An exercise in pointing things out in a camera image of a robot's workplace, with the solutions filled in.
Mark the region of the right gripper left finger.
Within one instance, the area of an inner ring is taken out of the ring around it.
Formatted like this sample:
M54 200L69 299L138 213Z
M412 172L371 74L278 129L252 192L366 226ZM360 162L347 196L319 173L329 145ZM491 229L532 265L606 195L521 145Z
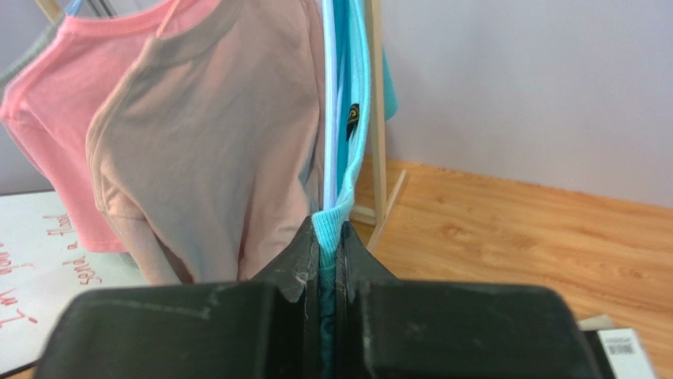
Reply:
M38 378L318 378L319 245L305 220L242 282L89 291L60 317Z

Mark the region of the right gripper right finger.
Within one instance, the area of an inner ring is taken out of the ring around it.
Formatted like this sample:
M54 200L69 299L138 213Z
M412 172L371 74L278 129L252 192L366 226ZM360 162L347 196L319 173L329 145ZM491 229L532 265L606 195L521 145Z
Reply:
M350 223L336 252L339 378L608 378L563 298L525 284L403 280Z

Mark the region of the teal t shirt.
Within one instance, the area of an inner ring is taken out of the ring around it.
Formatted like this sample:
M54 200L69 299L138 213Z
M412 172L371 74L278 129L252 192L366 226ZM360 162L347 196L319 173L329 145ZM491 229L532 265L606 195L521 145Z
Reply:
M370 122L374 64L382 64L383 115L392 118L397 95L387 59L370 58L363 1L323 1L325 43L325 198L311 216L320 247L318 284L321 377L354 377L350 360L361 352L347 320L355 297L359 263L375 274L387 271L366 250L349 216L355 205L355 185L363 164Z

